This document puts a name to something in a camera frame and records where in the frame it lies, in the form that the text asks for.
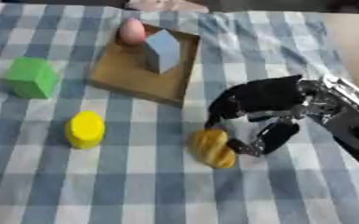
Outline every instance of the toy food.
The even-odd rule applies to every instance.
[[[78,113],[67,122],[65,135],[74,148],[86,149],[101,142],[104,130],[101,117],[87,110]]]
[[[226,146],[228,140],[221,129],[203,129],[189,137],[188,148],[197,159],[214,168],[229,168],[236,161],[236,154]]]
[[[139,45],[143,43],[145,39],[145,28],[137,19],[133,17],[127,18],[121,25],[119,36],[127,45]]]

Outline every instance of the wooden tray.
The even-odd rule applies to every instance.
[[[161,30],[148,24],[144,27],[147,35]],[[99,88],[182,107],[200,38],[180,31],[168,31],[180,42],[180,60],[174,68],[162,74],[146,70],[142,46],[125,45],[114,35],[96,63],[90,82]]]

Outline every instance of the yellow block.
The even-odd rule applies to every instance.
[[[74,148],[86,149],[101,142],[104,130],[101,117],[93,111],[86,110],[67,122],[65,135]]]

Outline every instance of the croissant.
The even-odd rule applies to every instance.
[[[197,130],[188,139],[188,149],[198,160],[214,168],[229,168],[236,161],[236,154],[226,142],[227,133],[221,129]]]

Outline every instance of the table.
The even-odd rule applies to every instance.
[[[329,37],[359,86],[359,14],[323,14]]]
[[[126,17],[201,35],[182,111],[85,85]],[[18,55],[47,58],[61,75],[48,101],[14,97],[0,81],[0,223],[359,223],[359,164],[309,121],[276,153],[227,170],[184,145],[229,85],[347,76],[320,14],[0,4],[0,51],[0,77]],[[83,109],[105,118],[106,137],[70,150],[63,123]]]

